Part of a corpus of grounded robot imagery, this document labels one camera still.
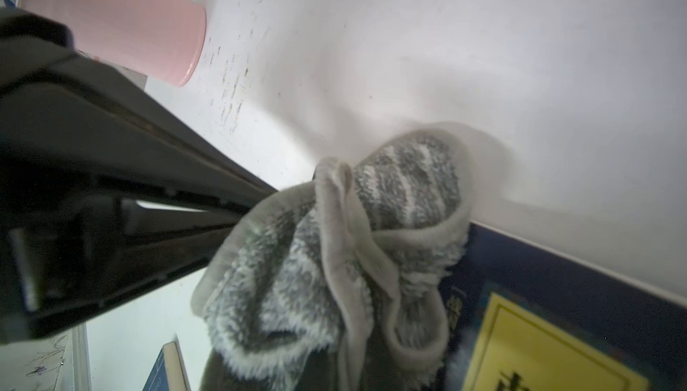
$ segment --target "pink cup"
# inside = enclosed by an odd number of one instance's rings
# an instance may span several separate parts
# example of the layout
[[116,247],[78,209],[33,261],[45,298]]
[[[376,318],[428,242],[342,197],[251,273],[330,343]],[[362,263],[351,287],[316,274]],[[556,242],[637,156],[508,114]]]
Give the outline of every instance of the pink cup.
[[196,69],[205,10],[191,0],[18,0],[68,26],[83,52],[176,86]]

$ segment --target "book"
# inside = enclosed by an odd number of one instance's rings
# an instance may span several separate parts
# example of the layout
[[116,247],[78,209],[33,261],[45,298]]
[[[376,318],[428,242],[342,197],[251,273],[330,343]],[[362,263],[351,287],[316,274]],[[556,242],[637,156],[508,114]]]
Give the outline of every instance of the book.
[[162,346],[143,391],[188,391],[175,342]]
[[479,225],[449,271],[434,390],[687,390],[684,307]]

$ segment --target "gray cloth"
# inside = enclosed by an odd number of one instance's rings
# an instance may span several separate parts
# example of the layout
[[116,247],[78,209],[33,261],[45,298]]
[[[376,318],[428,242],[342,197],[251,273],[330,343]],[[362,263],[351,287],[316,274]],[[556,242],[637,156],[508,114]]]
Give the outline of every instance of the gray cloth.
[[204,389],[429,384],[448,340],[437,285],[462,255],[471,204],[467,154],[440,130],[395,139],[354,170],[324,159],[313,182],[262,201],[193,294],[234,384]]

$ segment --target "drawing on wall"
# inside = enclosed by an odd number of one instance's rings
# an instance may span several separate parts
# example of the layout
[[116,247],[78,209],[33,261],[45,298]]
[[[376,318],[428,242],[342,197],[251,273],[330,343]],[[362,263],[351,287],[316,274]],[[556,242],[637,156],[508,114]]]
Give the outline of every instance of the drawing on wall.
[[71,332],[0,346],[0,390],[56,391]]

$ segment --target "yellow label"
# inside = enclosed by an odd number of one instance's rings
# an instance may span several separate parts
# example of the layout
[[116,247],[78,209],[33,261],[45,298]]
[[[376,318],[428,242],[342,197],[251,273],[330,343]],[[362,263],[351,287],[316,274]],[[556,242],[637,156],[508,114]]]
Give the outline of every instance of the yellow label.
[[492,293],[462,391],[646,391],[648,380]]

